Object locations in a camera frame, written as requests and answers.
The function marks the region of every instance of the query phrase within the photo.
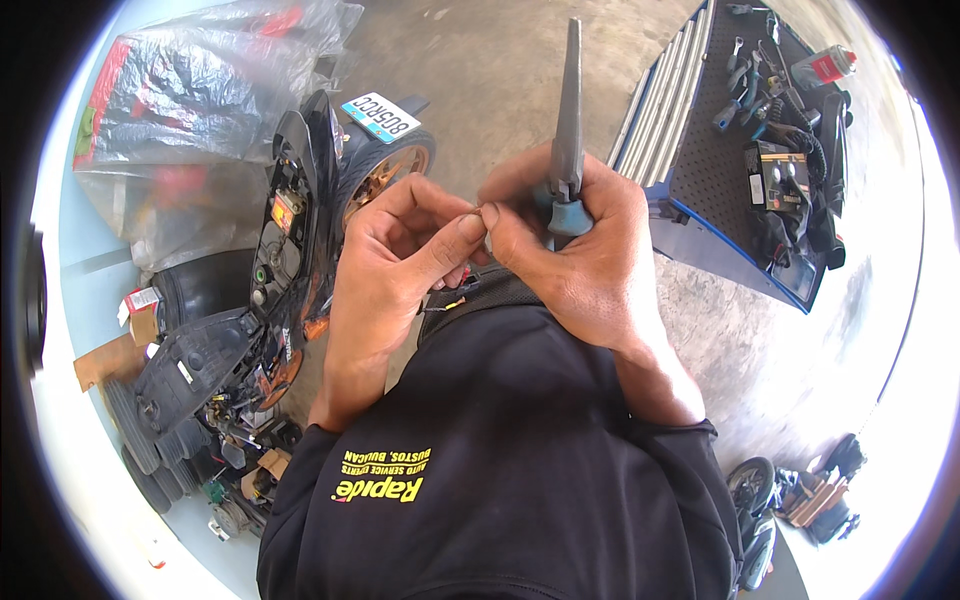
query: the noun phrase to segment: forearm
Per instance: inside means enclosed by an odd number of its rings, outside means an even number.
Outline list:
[[[386,357],[345,360],[327,347],[324,380],[310,407],[309,422],[326,431],[343,433],[383,397],[386,382]]]
[[[613,363],[627,409],[637,419],[659,425],[692,425],[706,416],[693,377],[664,339],[613,352]]]

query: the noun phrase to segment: yellow logo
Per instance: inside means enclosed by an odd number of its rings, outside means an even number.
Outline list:
[[[423,478],[418,477],[417,481],[394,481],[393,477],[387,477],[383,481],[341,481],[337,486],[337,495],[331,495],[330,499],[335,502],[350,502],[357,496],[369,496],[371,498],[392,498],[400,502],[413,502],[417,499],[417,492],[420,491],[420,484]]]
[[[400,502],[413,502],[417,499],[423,478],[416,481],[394,481],[394,475],[415,475],[426,468],[430,462],[430,450],[420,452],[367,452],[358,454],[347,450],[340,471],[347,477],[362,475],[388,475],[386,479],[360,481],[341,481],[336,493],[330,496],[335,502],[350,502],[357,496],[370,498],[391,498]]]

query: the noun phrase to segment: spray can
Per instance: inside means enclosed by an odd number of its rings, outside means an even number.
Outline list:
[[[790,66],[793,83],[800,89],[813,89],[835,82],[856,72],[856,54],[835,44],[812,57]]]

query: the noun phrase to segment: clear plastic wrap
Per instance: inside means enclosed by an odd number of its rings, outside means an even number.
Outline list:
[[[279,118],[336,87],[362,12],[340,0],[241,0],[116,38],[73,170],[134,264],[156,271],[255,246]]]
[[[256,246],[269,186],[254,162],[120,163],[84,171],[86,195],[148,273]]]

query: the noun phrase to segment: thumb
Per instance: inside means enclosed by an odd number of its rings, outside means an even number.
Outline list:
[[[563,258],[544,248],[537,234],[511,208],[502,203],[487,203],[481,210],[490,232],[493,257],[524,283],[535,288],[538,278],[563,269]]]
[[[424,290],[454,268],[467,262],[487,234],[480,215],[470,213],[447,223],[418,251],[403,261],[413,270]]]

